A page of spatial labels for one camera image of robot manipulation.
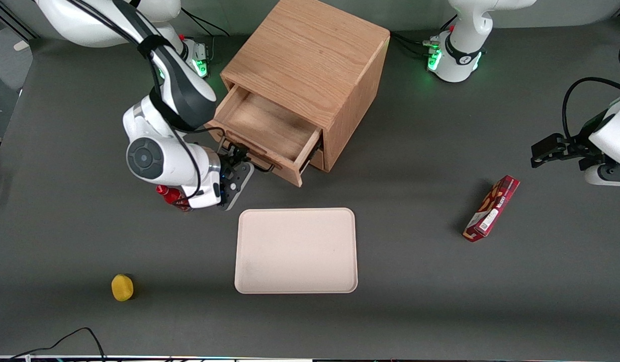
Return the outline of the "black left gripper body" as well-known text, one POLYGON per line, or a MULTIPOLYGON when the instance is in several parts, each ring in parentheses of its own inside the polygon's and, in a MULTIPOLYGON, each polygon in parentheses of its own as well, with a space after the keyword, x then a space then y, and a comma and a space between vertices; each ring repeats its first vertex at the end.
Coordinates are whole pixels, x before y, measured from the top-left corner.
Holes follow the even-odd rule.
POLYGON ((585 137, 563 137, 564 151, 562 161, 577 159, 580 171, 586 171, 593 166, 601 165, 601 151, 593 146, 585 137))

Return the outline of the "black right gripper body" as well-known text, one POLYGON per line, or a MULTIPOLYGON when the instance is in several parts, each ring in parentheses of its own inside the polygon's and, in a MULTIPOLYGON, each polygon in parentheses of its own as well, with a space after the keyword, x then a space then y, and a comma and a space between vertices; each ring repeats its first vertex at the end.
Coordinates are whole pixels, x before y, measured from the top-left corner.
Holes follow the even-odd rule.
POLYGON ((225 157, 223 154, 219 154, 220 163, 221 163, 221 176, 232 176, 233 174, 244 174, 248 172, 248 164, 247 162, 238 163, 236 161, 236 153, 234 157, 225 157))

